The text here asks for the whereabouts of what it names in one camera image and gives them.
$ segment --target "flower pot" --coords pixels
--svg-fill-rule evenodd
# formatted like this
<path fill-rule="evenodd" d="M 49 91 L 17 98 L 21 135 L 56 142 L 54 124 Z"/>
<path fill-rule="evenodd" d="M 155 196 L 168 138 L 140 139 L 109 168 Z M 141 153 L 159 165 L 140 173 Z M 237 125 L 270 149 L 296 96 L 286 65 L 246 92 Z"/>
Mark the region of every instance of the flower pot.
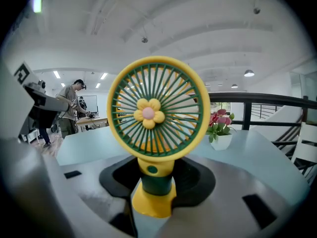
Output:
<path fill-rule="evenodd" d="M 232 135 L 218 136 L 217 140 L 214 140 L 210 145 L 216 151 L 225 150 L 230 145 Z"/>

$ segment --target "pink flower center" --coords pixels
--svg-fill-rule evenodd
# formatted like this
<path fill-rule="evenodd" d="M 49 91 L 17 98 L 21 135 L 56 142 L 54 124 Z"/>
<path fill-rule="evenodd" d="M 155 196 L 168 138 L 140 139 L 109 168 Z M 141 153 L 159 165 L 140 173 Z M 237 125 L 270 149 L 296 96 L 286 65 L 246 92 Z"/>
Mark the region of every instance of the pink flower center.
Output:
<path fill-rule="evenodd" d="M 153 119 L 154 118 L 154 114 L 155 114 L 154 110 L 152 108 L 150 108 L 150 107 L 145 108 L 142 111 L 143 118 L 145 118 L 147 120 Z"/>

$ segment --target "pants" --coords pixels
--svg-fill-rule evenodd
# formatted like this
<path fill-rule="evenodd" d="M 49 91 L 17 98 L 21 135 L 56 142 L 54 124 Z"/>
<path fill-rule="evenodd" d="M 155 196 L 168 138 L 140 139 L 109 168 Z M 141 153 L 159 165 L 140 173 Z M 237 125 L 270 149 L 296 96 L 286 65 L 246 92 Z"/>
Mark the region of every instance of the pants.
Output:
<path fill-rule="evenodd" d="M 45 143 L 48 144 L 50 142 L 50 138 L 49 138 L 48 133 L 46 132 L 46 129 L 39 128 L 39 132 L 40 132 L 40 135 L 42 136 L 42 138 L 45 140 Z"/>
<path fill-rule="evenodd" d="M 72 135 L 76 133 L 75 121 L 72 119 L 61 118 L 58 120 L 61 136 L 65 138 L 65 136 Z"/>

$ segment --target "white marker board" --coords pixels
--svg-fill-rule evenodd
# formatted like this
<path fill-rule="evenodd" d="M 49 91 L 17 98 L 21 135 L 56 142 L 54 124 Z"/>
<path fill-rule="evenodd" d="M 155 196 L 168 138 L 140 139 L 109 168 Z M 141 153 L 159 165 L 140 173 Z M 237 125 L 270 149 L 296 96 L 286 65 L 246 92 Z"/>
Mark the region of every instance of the white marker board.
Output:
<path fill-rule="evenodd" d="M 98 103 L 96 95 L 83 95 L 84 101 L 87 105 L 87 111 L 98 112 Z"/>

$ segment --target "floor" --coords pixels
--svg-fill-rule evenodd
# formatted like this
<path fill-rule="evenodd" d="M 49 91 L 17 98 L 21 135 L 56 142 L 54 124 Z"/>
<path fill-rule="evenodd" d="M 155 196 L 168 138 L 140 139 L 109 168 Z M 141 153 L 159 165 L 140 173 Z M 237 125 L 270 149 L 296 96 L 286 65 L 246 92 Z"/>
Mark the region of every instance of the floor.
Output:
<path fill-rule="evenodd" d="M 40 143 L 38 144 L 37 140 L 33 140 L 31 142 L 31 145 L 34 146 L 40 153 L 42 154 L 50 154 L 52 156 L 57 156 L 58 150 L 63 142 L 63 138 L 61 137 L 61 132 L 59 131 L 58 133 L 52 133 L 49 132 L 49 129 L 47 130 L 51 145 L 48 147 L 43 147 L 45 144 L 44 139 L 39 139 Z"/>

